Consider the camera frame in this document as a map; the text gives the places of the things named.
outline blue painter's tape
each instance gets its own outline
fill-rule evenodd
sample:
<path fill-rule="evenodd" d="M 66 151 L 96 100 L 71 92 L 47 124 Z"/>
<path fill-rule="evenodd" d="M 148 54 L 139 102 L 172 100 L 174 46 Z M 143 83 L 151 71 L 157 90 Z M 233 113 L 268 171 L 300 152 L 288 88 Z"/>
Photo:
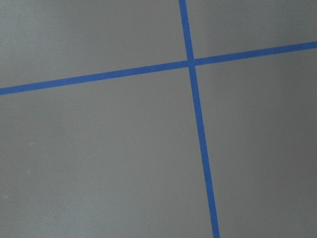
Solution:
<path fill-rule="evenodd" d="M 210 212 L 210 218 L 211 218 L 212 234 L 214 238 L 220 238 L 186 1 L 179 0 L 179 7 L 180 7 L 181 18 L 182 18 L 187 60 L 189 63 L 189 76 L 190 76 L 190 82 L 191 82 L 191 88 L 192 88 L 192 96 L 193 96 L 193 102 L 194 102 L 200 152 L 201 152 L 201 157 L 203 162 L 203 170 L 204 170 L 209 212 Z"/>
<path fill-rule="evenodd" d="M 194 51 L 193 51 L 192 37 L 190 35 L 189 20 L 188 20 L 187 6 L 186 6 L 185 0 L 179 0 L 179 8 L 180 8 L 180 15 L 182 19 L 187 60 L 193 65 Z"/>
<path fill-rule="evenodd" d="M 317 42 L 314 41 L 314 42 L 307 42 L 307 43 L 296 44 L 296 45 L 266 48 L 261 50 L 246 51 L 246 52 L 239 52 L 239 53 L 233 53 L 233 54 L 227 54 L 227 55 L 195 59 L 195 65 L 220 63 L 220 62 L 232 61 L 232 60 L 242 60 L 247 58 L 276 55 L 276 54 L 282 54 L 282 53 L 288 53 L 288 52 L 294 52 L 294 51 L 303 51 L 303 50 L 316 49 L 316 48 L 317 48 Z"/>
<path fill-rule="evenodd" d="M 54 88 L 54 87 L 60 87 L 65 85 L 71 85 L 71 84 L 86 83 L 86 82 L 92 82 L 92 81 L 98 81 L 98 80 L 126 77 L 131 75 L 159 72 L 159 71 L 185 68 L 185 67 L 188 67 L 188 63 L 186 60 L 139 67 L 139 68 L 124 69 L 124 70 L 118 70 L 118 71 L 112 71 L 112 72 L 106 72 L 106 73 L 84 75 L 84 76 L 78 76 L 78 77 L 72 77 L 72 78 L 63 78 L 63 79 L 57 79 L 57 80 L 51 80 L 51 81 L 45 81 L 45 82 L 39 82 L 39 83 L 30 83 L 30 84 L 24 84 L 19 86 L 0 88 L 0 95 L 33 91 L 33 90 L 39 90 L 39 89 L 45 89 L 45 88 Z"/>

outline gray surface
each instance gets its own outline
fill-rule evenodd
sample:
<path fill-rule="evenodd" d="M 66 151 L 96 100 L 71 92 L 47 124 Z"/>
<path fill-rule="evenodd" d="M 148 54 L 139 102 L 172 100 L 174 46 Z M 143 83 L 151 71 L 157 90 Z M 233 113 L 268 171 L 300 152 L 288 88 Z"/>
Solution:
<path fill-rule="evenodd" d="M 185 60 L 178 1 L 0 1 L 0 87 Z"/>
<path fill-rule="evenodd" d="M 195 57 L 316 41 L 315 0 L 188 0 Z"/>
<path fill-rule="evenodd" d="M 187 69 L 0 97 L 0 237 L 211 237 Z"/>
<path fill-rule="evenodd" d="M 317 235 L 317 50 L 199 66 L 220 234 Z"/>

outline gray floor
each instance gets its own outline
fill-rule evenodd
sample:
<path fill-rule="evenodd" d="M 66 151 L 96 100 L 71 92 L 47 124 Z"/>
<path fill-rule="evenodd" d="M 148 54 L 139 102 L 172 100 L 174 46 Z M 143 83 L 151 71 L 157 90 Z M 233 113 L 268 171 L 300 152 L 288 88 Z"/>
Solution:
<path fill-rule="evenodd" d="M 317 50 L 197 69 L 222 237 L 317 235 Z"/>
<path fill-rule="evenodd" d="M 188 0 L 196 58 L 317 40 L 314 1 Z M 0 88 L 186 60 L 178 1 L 0 2 Z M 197 67 L 220 235 L 317 235 L 317 50 Z M 210 238 L 188 69 L 0 96 L 0 237 Z"/>

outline blue line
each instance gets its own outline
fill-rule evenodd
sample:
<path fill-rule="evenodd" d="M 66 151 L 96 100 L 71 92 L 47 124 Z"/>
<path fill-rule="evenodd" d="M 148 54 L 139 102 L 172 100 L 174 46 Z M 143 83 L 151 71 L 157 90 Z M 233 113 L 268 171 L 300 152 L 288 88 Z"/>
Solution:
<path fill-rule="evenodd" d="M 39 89 L 45 89 L 45 88 L 54 88 L 54 87 L 60 87 L 65 85 L 71 85 L 71 84 L 86 83 L 86 82 L 92 82 L 92 81 L 98 81 L 98 80 L 119 78 L 119 77 L 159 72 L 159 71 L 185 68 L 185 67 L 188 67 L 188 62 L 186 60 L 139 67 L 139 68 L 130 68 L 130 69 L 124 69 L 124 70 L 118 70 L 118 71 L 112 71 L 112 72 L 106 72 L 106 73 L 84 75 L 84 76 L 78 76 L 78 77 L 72 77 L 72 78 L 63 78 L 63 79 L 57 79 L 57 80 L 51 80 L 51 81 L 45 81 L 45 82 L 39 82 L 39 83 L 30 83 L 30 84 L 24 84 L 19 86 L 0 88 L 0 95 L 33 91 L 33 90 L 39 90 Z"/>
<path fill-rule="evenodd" d="M 239 52 L 239 53 L 233 53 L 233 54 L 227 54 L 227 55 L 195 59 L 195 65 L 220 63 L 225 61 L 241 60 L 241 59 L 247 59 L 247 58 L 276 55 L 276 54 L 282 54 L 282 53 L 288 53 L 288 52 L 294 52 L 294 51 L 303 51 L 303 50 L 316 49 L 316 48 L 317 48 L 317 42 L 314 41 L 314 42 L 307 42 L 307 43 L 296 44 L 296 45 L 266 48 L 261 50 L 246 51 L 246 52 Z"/>
<path fill-rule="evenodd" d="M 189 76 L 190 76 L 190 82 L 192 87 L 192 96 L 193 96 L 195 116 L 196 116 L 199 146 L 200 146 L 200 152 L 201 152 L 201 157 L 203 162 L 203 170 L 204 170 L 204 177 L 205 177 L 205 183 L 206 183 L 209 213 L 211 218 L 212 235 L 214 238 L 220 238 L 218 218 L 217 218 L 217 212 L 216 212 L 216 204 L 215 204 L 213 186 L 212 186 L 211 170 L 209 165 L 208 149 L 207 149 L 205 129 L 204 129 L 202 107 L 200 103 L 199 88 L 198 88 L 198 82 L 197 82 L 196 66 L 194 62 L 193 45 L 191 40 L 188 14 L 187 14 L 186 0 L 179 0 L 179 7 L 181 12 L 181 18 L 182 18 L 187 59 L 189 62 L 188 69 L 189 69 Z"/>
<path fill-rule="evenodd" d="M 183 33 L 184 33 L 187 59 L 190 63 L 194 65 L 194 51 L 193 51 L 192 37 L 190 35 L 186 0 L 179 0 L 179 8 L 180 8 L 180 15 L 181 15 L 182 25 L 183 25 Z"/>
<path fill-rule="evenodd" d="M 184 1 L 180 1 L 180 5 L 182 4 L 181 7 L 184 7 L 183 2 Z M 189 28 L 188 17 L 186 17 L 186 15 L 184 17 L 182 16 L 182 21 L 185 23 L 185 26 Z M 294 52 L 294 51 L 303 51 L 303 50 L 317 48 L 317 42 L 315 41 L 315 42 L 307 42 L 307 43 L 301 43 L 296 45 L 281 46 L 281 47 L 274 47 L 274 48 L 267 48 L 267 49 L 260 49 L 260 50 L 254 50 L 254 51 L 246 51 L 246 52 L 232 53 L 227 55 L 194 59 L 190 32 L 185 29 L 186 28 L 183 28 L 184 35 L 185 34 L 188 35 L 186 36 L 185 45 L 186 45 L 187 57 L 188 59 L 191 59 L 189 61 L 184 60 L 184 61 L 177 61 L 177 62 L 171 62 L 171 63 L 163 63 L 163 64 L 156 64 L 156 65 L 145 66 L 145 67 L 130 68 L 130 69 L 124 69 L 124 70 L 118 70 L 118 71 L 112 71 L 112 72 L 97 73 L 97 74 L 84 75 L 84 76 L 78 76 L 78 77 L 72 77 L 72 78 L 64 78 L 64 79 L 57 79 L 57 80 L 51 80 L 51 81 L 45 81 L 45 82 L 39 82 L 39 83 L 30 83 L 30 84 L 0 88 L 0 95 L 33 91 L 33 90 L 39 90 L 39 89 L 45 89 L 45 88 L 60 87 L 65 85 L 92 82 L 92 81 L 105 80 L 105 79 L 111 79 L 111 78 L 125 77 L 125 76 L 131 76 L 131 75 L 137 75 L 137 74 L 143 74 L 143 73 L 152 73 L 152 72 L 158 72 L 158 71 L 185 68 L 190 65 L 197 66 L 197 65 L 204 65 L 204 64 L 211 64 L 211 63 L 220 63 L 220 62 L 226 62 L 226 61 L 232 61 L 232 60 L 242 60 L 247 58 L 262 57 L 262 56 L 269 56 L 269 55 L 282 54 L 282 53 L 288 53 L 288 52 Z"/>

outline blue tape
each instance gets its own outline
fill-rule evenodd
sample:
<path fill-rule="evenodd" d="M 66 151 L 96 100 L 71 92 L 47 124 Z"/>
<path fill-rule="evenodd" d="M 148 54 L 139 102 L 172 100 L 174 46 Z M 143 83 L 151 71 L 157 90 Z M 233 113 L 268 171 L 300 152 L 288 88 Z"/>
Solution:
<path fill-rule="evenodd" d="M 247 58 L 276 55 L 276 54 L 310 50 L 310 49 L 316 49 L 316 48 L 317 48 L 317 42 L 314 41 L 314 42 L 307 42 L 307 43 L 296 44 L 296 45 L 266 48 L 261 50 L 246 51 L 246 52 L 239 52 L 239 53 L 233 53 L 233 54 L 227 54 L 227 55 L 195 59 L 195 65 L 220 63 L 220 62 L 232 61 L 232 60 L 242 60 Z"/>
<path fill-rule="evenodd" d="M 19 86 L 0 88 L 0 95 L 33 91 L 33 90 L 39 90 L 39 89 L 45 89 L 45 88 L 54 88 L 54 87 L 71 85 L 71 84 L 86 83 L 86 82 L 92 82 L 92 81 L 98 81 L 98 80 L 126 77 L 131 75 L 159 72 L 159 71 L 185 68 L 185 67 L 188 67 L 188 63 L 186 60 L 139 67 L 139 68 L 130 68 L 130 69 L 124 69 L 124 70 L 118 70 L 118 71 L 112 71 L 112 72 L 106 72 L 106 73 L 84 75 L 84 76 L 78 76 L 78 77 L 72 77 L 72 78 L 63 78 L 63 79 L 57 79 L 57 80 L 51 80 L 51 81 L 45 81 L 45 82 L 39 82 L 39 83 L 30 83 L 30 84 L 24 84 Z"/>
<path fill-rule="evenodd" d="M 209 213 L 211 218 L 212 234 L 214 238 L 220 238 L 186 1 L 179 0 L 179 7 L 180 7 L 181 18 L 182 18 L 186 54 L 187 54 L 187 59 L 189 64 L 188 69 L 189 69 L 189 76 L 190 76 L 190 82 L 191 82 L 191 88 L 192 88 L 192 96 L 193 96 L 195 116 L 196 116 L 199 146 L 200 146 L 200 152 L 201 152 L 201 157 L 203 162 L 203 170 L 204 170 L 205 184 L 206 184 L 206 190 L 207 190 Z"/>
<path fill-rule="evenodd" d="M 180 4 L 182 4 L 181 7 L 184 7 L 184 3 L 182 2 L 183 1 L 180 1 Z M 185 20 L 184 22 L 185 27 L 183 28 L 184 34 L 189 34 L 185 38 L 186 54 L 189 60 L 0 88 L 0 95 L 33 91 L 33 90 L 39 90 L 39 89 L 45 89 L 45 88 L 60 87 L 65 85 L 92 82 L 92 81 L 105 80 L 105 79 L 111 79 L 111 78 L 126 77 L 126 76 L 132 76 L 137 74 L 159 72 L 159 71 L 172 70 L 172 69 L 178 69 L 178 68 L 186 68 L 190 65 L 198 66 L 198 65 L 204 65 L 204 64 L 220 63 L 220 62 L 232 61 L 232 60 L 242 60 L 247 58 L 269 56 L 269 55 L 282 54 L 282 53 L 288 53 L 288 52 L 294 52 L 294 51 L 303 51 L 303 50 L 317 48 L 317 42 L 315 41 L 315 42 L 307 42 L 307 43 L 301 43 L 296 45 L 281 46 L 281 47 L 267 48 L 267 49 L 261 49 L 261 50 L 246 51 L 246 52 L 239 52 L 239 53 L 233 53 L 233 54 L 227 54 L 227 55 L 194 59 L 190 31 L 185 30 L 186 28 L 189 28 L 188 17 L 182 17 L 182 21 L 184 21 L 183 19 Z"/>

